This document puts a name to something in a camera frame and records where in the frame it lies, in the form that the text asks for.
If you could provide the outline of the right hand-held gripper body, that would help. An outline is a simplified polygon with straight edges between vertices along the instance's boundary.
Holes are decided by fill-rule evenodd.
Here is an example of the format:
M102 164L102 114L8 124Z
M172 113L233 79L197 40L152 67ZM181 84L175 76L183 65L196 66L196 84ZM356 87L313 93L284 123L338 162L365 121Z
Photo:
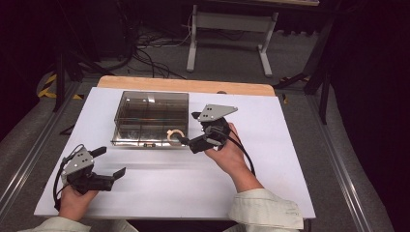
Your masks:
M188 145L196 154L214 147L221 147L226 143L230 134L230 127L225 116L237 111L235 106L206 104L197 121L202 126L203 134L190 140Z

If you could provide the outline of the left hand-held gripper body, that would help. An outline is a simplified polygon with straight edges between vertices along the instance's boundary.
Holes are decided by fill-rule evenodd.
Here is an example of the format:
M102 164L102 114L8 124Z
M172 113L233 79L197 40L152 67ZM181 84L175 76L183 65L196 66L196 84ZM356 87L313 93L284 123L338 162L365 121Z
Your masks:
M94 158L89 150L81 147L66 158L61 175L63 184L70 185L81 194L89 190L111 191L115 179L112 176L98 175L93 171Z

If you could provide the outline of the transparent brown drawer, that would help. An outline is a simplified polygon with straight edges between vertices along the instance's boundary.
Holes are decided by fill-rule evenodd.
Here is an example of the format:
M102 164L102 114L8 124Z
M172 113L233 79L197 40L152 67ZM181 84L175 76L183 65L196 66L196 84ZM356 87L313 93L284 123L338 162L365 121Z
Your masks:
M118 126L111 143L114 146L137 148L181 147L178 137L188 135L187 125L123 125Z

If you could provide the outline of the transparent brown drawer box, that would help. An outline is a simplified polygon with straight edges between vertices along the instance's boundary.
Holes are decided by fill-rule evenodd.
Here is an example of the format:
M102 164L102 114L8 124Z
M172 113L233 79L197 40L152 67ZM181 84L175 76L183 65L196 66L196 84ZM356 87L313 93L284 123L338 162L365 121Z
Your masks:
M187 125L189 94L124 91L114 118L115 129L123 125Z

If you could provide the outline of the person's left hand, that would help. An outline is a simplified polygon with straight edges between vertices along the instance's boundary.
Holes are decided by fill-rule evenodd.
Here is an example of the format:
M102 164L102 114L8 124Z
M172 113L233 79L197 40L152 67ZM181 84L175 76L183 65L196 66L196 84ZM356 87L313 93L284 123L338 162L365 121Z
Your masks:
M97 190L89 190L85 194L81 194L71 186L65 187L61 193L61 206L58 216L74 221L81 220L98 193Z

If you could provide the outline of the person's right hand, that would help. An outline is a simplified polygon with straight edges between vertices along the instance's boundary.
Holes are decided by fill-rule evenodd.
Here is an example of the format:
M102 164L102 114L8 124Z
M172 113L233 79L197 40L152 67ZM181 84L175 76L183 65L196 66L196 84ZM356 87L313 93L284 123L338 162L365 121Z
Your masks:
M219 151L209 149L205 154L230 176L238 192L261 188L246 165L244 153L232 141L227 141Z

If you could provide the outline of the wooden table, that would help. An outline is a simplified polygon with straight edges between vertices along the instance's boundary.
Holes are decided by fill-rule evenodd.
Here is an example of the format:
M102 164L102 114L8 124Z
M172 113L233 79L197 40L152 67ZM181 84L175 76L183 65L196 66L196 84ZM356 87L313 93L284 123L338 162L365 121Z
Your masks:
M98 87L172 92L226 93L230 95L268 97L276 95L274 88L268 84L112 75L102 76Z

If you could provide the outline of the white table sheet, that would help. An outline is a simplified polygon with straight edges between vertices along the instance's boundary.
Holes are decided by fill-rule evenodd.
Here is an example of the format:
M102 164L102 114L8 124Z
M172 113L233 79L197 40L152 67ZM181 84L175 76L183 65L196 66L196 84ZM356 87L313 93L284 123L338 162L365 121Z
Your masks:
M226 219L236 192L229 176L202 153L188 148L135 149L111 144L114 116L123 92L93 88L62 154L79 144L107 151L96 159L95 172L110 175L125 169L112 190L92 201L90 218ZM288 127L276 97L190 94L190 110L208 103L231 105L227 116L239 133L262 185L294 201L304 218L315 212Z

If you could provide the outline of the yellow black floor tape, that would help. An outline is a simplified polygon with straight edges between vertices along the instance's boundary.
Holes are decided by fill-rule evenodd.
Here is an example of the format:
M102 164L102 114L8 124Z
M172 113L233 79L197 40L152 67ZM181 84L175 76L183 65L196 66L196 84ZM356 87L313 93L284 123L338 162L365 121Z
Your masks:
M57 75L56 74L52 74L47 81L45 82L44 86L42 87L42 89L40 90L40 92L38 93L38 97L39 98L52 98L52 99L56 99L57 98L57 94L56 93L52 93L50 92L50 87L52 86L52 84L54 83L54 81L56 80Z

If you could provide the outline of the black metal stand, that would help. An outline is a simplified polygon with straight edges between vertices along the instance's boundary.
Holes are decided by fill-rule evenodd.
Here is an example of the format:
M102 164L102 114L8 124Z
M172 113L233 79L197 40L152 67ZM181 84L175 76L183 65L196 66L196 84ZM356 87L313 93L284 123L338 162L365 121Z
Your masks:
M321 89L318 115L323 125L327 124L326 112L330 89L328 65L326 64L326 59L323 57L323 54L332 31L334 21L335 18L333 16L326 20L316 44L307 59L304 69L300 73L290 78L282 79L278 84L274 85L275 89L283 89L308 77L308 82L304 87L304 93L306 95L314 95L318 89Z
M84 63L92 71L102 75L112 75L112 72L101 67L91 59L86 58L71 49L56 48L55 49L55 67L56 67L56 103L53 111L57 112L68 97L66 94L66 76L70 81L80 82L84 78L84 74L79 66Z

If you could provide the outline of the aluminium floor rail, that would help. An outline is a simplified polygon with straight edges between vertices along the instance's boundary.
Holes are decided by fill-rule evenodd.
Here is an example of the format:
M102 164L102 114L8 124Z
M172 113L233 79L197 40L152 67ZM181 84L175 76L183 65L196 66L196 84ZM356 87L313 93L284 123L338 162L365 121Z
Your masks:
M343 198L354 220L357 231L374 232L369 223L369 220L366 218L363 205L360 201L358 193L356 192L356 188L350 178L350 175L348 174L348 171L344 165L344 162L334 146L334 141L331 133L328 127L322 123L322 120L319 117L318 103L315 101L315 98L313 96L307 96L307 103L311 111L313 112L315 122L318 125L320 133L322 134L325 141L326 148L330 156L331 166L334 169L337 181L343 194Z
M37 139L30 147L30 150L27 152L27 154L24 156L24 160L22 161L21 165L12 175L12 179L8 182L6 189L0 196L0 223L4 220L8 211L14 204L15 199L17 198L18 194L23 188L31 171L36 165L36 162L40 158L40 155L44 150L44 146L49 140L56 124L58 123L59 119L61 118L61 115L67 108L67 105L70 103L73 95L76 93L79 86L80 82L72 82L67 87L67 90L63 91L63 99L61 105L58 107L56 111L52 111L50 113L49 118L47 119Z

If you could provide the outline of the white metal desk frame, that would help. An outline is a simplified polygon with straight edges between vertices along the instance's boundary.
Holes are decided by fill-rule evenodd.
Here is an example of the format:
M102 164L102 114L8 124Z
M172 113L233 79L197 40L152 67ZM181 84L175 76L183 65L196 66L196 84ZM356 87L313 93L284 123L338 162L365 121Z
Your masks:
M198 28L264 32L264 42L257 47L257 52L260 57L264 74L267 77L272 77L273 72L267 55L267 49L277 21L278 13L273 13L271 16L205 13L199 11L198 6L194 5L191 12L190 49L186 70L189 73L194 71L197 49L196 32Z

